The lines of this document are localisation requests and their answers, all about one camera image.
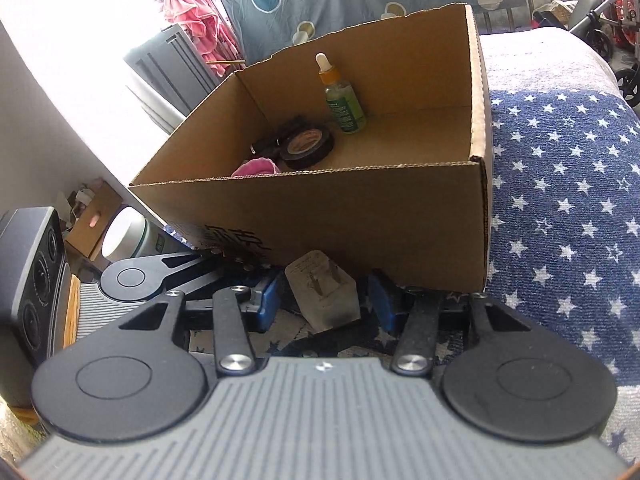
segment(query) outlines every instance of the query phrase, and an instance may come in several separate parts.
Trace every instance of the cardboard box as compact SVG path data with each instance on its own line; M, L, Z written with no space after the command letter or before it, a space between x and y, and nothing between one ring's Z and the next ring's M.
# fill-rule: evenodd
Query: cardboard box
M82 256L90 258L103 233L122 204L122 198L106 182L100 186L95 197L80 215L65 238ZM91 220L98 215L98 221L91 226Z
M367 126L334 133L313 171L230 178L249 146L297 114L332 118L315 55L351 81ZM229 76L131 190L197 246L287 265L318 249L352 276L468 292L486 274L491 117L471 7L366 23Z

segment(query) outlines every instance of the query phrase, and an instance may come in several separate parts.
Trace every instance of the star-patterned blanket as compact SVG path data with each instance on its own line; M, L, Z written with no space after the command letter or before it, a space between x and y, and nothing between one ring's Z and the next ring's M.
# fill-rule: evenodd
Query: star-patterned blanket
M632 462L640 405L622 393L640 383L640 123L605 92L491 98L487 291L609 367L622 388L604 439Z

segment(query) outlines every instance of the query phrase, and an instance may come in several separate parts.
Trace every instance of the speaker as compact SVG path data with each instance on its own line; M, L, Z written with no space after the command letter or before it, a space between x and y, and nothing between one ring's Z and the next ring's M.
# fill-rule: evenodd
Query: speaker
M35 369L62 349L71 273L52 207L0 219L0 396L31 406Z

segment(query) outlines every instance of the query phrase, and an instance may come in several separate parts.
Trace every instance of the white container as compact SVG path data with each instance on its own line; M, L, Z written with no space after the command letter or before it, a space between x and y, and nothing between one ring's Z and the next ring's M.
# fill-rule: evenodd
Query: white container
M110 262L189 250L132 207L118 213L102 242L102 256Z

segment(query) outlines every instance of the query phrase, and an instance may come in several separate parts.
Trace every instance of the hanging clothes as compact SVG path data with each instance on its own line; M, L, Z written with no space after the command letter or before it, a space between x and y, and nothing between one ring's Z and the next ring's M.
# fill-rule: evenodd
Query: hanging clothes
M190 36L204 61L241 59L238 46L210 0L164 0L164 18L178 23ZM229 64L210 65L219 77Z

